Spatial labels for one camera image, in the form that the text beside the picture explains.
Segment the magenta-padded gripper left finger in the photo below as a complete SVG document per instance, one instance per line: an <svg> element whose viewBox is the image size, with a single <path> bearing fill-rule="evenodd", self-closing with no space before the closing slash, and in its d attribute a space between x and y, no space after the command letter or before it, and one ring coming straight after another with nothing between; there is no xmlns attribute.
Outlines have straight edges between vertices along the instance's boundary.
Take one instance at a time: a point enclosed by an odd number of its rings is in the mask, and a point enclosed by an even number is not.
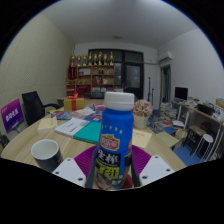
<svg viewBox="0 0 224 224"><path fill-rule="evenodd" d="M92 188L95 178L95 151L96 146L92 146L75 158L66 158L53 174L81 187Z"/></svg>

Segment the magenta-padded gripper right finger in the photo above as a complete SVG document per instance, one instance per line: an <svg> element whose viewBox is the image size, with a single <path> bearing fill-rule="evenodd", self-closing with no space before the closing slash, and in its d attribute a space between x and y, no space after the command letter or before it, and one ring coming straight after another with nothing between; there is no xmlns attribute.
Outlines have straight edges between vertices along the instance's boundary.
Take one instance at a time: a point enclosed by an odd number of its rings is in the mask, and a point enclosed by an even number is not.
<svg viewBox="0 0 224 224"><path fill-rule="evenodd" d="M134 186L141 187L174 173L174 170L159 155L151 156L132 146L131 172Z"/></svg>

